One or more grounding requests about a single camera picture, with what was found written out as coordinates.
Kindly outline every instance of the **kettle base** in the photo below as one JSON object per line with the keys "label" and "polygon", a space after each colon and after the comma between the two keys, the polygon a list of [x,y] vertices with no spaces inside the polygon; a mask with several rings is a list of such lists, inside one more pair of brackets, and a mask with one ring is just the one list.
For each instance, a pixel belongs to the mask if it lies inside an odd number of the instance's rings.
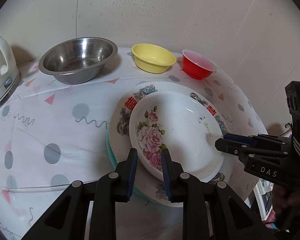
{"label": "kettle base", "polygon": [[18,76],[14,80],[14,83],[10,86],[9,91],[0,99],[0,108],[8,101],[13,92],[17,89],[21,81],[21,73],[18,71]]}

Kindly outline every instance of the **steel bowl rim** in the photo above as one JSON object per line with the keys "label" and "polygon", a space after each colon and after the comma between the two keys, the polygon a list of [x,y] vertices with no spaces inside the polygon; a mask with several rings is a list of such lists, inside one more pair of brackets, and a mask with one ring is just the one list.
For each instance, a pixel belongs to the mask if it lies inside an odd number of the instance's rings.
{"label": "steel bowl rim", "polygon": [[[57,46],[59,45],[62,45],[66,42],[69,42],[69,41],[78,41],[78,40],[82,40],[82,39],[96,39],[96,40],[102,40],[102,41],[106,41],[108,42],[112,47],[113,47],[113,51],[112,53],[109,55],[109,57],[107,57],[106,59],[96,63],[96,64],[93,64],[89,67],[86,67],[86,68],[79,68],[79,69],[76,69],[76,70],[71,70],[71,71],[51,71],[51,70],[48,70],[46,69],[44,66],[43,66],[43,61],[45,59],[45,57],[53,50],[55,49]],[[45,54],[43,54],[43,56],[41,57],[40,61],[39,61],[39,69],[41,72],[43,72],[44,74],[47,74],[47,75],[58,75],[58,76],[62,76],[62,75],[70,75],[70,74],[75,74],[75,73],[79,73],[79,72],[83,72],[83,71],[87,71],[87,70],[90,70],[92,68],[96,68],[98,66],[101,66],[101,65],[104,65],[106,62],[108,62],[110,59],[112,59],[116,54],[118,53],[118,46],[113,42],[113,41],[110,41],[110,40],[107,40],[105,38],[99,38],[99,37],[81,37],[81,38],[74,38],[74,39],[71,39],[71,40],[67,40],[67,41],[64,41],[62,43],[59,43],[57,44],[56,46],[52,47],[51,49],[49,49]]]}

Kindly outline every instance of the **floral plate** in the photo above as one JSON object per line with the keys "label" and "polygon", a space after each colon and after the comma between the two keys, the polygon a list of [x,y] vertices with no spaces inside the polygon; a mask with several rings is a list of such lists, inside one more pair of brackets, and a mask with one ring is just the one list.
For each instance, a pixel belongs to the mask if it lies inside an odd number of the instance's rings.
{"label": "floral plate", "polygon": [[[227,127],[221,120],[221,114],[207,99],[196,91],[173,82],[162,81],[143,83],[134,87],[122,96],[109,123],[109,142],[117,162],[125,161],[128,157],[130,148],[132,147],[129,137],[129,120],[132,109],[141,98],[157,91],[175,91],[192,97],[204,105],[214,116],[219,124],[222,134],[228,132]],[[228,182],[231,177],[233,163],[234,157],[232,155],[224,154],[223,164],[210,183],[216,183],[220,180]],[[150,174],[141,163],[138,163],[137,166],[134,186],[144,196],[156,203],[172,207],[182,207],[182,203],[170,203],[168,201],[162,181]]]}
{"label": "floral plate", "polygon": [[223,138],[216,119],[188,95],[159,91],[142,98],[131,113],[129,135],[141,163],[161,181],[165,148],[185,172],[204,182],[213,179],[223,163],[224,155],[214,146]]}

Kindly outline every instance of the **pink rose pattern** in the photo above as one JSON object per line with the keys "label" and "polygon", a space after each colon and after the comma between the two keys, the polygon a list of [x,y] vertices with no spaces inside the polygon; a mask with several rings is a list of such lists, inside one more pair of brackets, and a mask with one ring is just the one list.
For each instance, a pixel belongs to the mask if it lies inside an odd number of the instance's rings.
{"label": "pink rose pattern", "polygon": [[154,111],[151,111],[149,114],[149,119],[151,122],[156,122],[158,120],[157,114]]}
{"label": "pink rose pattern", "polygon": [[143,154],[149,163],[162,171],[161,166],[161,152],[166,149],[166,145],[163,143],[162,135],[165,134],[165,130],[160,130],[161,125],[155,123],[158,120],[158,116],[155,113],[157,106],[155,106],[150,113],[145,112],[146,120],[139,122],[137,125],[137,136],[139,145],[142,148]]}

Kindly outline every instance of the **tablecloth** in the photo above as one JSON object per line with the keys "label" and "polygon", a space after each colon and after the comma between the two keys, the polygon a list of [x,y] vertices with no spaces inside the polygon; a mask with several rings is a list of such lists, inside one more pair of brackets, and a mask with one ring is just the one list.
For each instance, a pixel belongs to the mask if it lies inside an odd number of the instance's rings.
{"label": "tablecloth", "polygon": [[[118,100],[143,82],[175,82],[206,97],[232,133],[266,133],[251,103],[220,68],[195,80],[177,63],[162,74],[136,67],[129,48],[119,48],[93,80],[66,85],[45,75],[39,59],[19,66],[22,81],[0,109],[0,229],[20,239],[74,180],[94,181],[113,171],[106,129]],[[258,178],[236,160],[229,185],[245,199]],[[133,195],[117,204],[118,239],[181,239],[182,209]]]}

